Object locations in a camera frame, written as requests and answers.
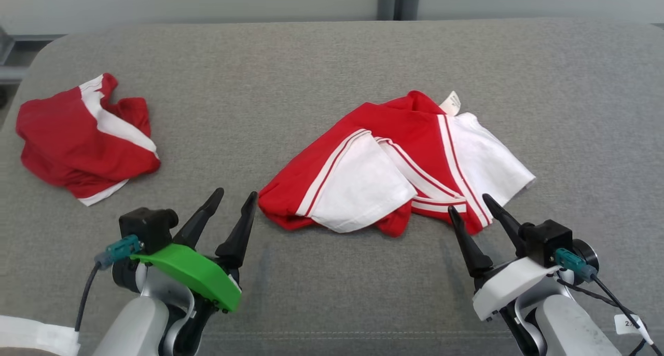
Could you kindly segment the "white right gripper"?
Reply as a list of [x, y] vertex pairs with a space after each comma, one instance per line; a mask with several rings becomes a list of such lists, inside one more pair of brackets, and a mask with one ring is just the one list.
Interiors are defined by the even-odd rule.
[[[519, 236], [521, 223], [489, 194], [483, 194], [482, 198], [492, 217], [503, 226], [515, 247], [515, 256], [519, 258], [503, 266], [475, 291], [473, 309], [478, 318], [484, 321], [562, 267], [554, 265], [544, 268], [533, 259], [525, 257], [525, 241]], [[467, 233], [465, 222], [455, 207], [449, 206], [448, 214], [469, 275], [474, 279], [483, 279], [493, 268], [491, 257], [486, 256]]]

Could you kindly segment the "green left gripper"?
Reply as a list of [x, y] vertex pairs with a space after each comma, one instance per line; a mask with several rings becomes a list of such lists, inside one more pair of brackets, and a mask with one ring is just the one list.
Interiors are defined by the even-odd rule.
[[215, 250], [217, 264], [196, 248], [208, 220], [215, 214], [225, 191], [217, 188], [173, 237], [173, 242], [153, 254], [133, 254], [133, 261], [148, 263], [192, 292], [213, 302], [220, 310], [234, 312], [242, 290], [225, 269], [239, 269], [246, 256], [252, 225], [258, 209], [258, 193], [251, 192], [240, 210], [240, 218], [225, 242]]

